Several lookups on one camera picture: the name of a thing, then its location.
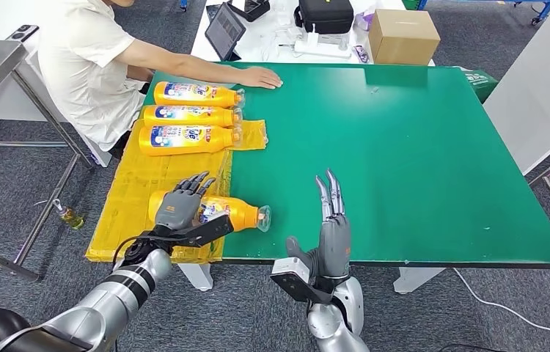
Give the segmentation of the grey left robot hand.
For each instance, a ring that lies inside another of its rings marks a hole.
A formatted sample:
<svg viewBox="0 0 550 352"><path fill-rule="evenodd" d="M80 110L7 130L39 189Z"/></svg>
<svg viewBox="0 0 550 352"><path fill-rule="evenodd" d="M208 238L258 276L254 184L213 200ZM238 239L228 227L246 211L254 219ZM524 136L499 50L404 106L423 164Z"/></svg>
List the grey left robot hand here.
<svg viewBox="0 0 550 352"><path fill-rule="evenodd" d="M169 192L165 193L159 205L154 225L162 225L171 230L182 230L192 224L201 198L216 180L208 178L209 171L184 178Z"/></svg>

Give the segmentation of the person's right hand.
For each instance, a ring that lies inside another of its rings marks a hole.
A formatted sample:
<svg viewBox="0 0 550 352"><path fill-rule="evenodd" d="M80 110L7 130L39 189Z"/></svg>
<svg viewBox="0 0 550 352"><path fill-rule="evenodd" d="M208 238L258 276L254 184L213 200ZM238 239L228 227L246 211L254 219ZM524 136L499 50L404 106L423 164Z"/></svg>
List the person's right hand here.
<svg viewBox="0 0 550 352"><path fill-rule="evenodd" d="M264 67L249 67L240 70L238 83L245 87L276 89L282 86L282 79L272 70Z"/></svg>

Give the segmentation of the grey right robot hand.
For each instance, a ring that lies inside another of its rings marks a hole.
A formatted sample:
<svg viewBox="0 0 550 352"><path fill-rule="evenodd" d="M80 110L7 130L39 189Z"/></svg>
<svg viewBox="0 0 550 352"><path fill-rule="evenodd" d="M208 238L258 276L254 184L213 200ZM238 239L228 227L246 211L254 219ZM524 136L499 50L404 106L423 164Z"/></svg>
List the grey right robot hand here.
<svg viewBox="0 0 550 352"><path fill-rule="evenodd" d="M351 256L351 224L345 214L342 189L335 174L326 170L328 184L315 177L321 206L321 226L318 246L301 249L298 240L290 236L285 241L287 255L298 258L309 269L309 277L341 279L349 275Z"/></svg>

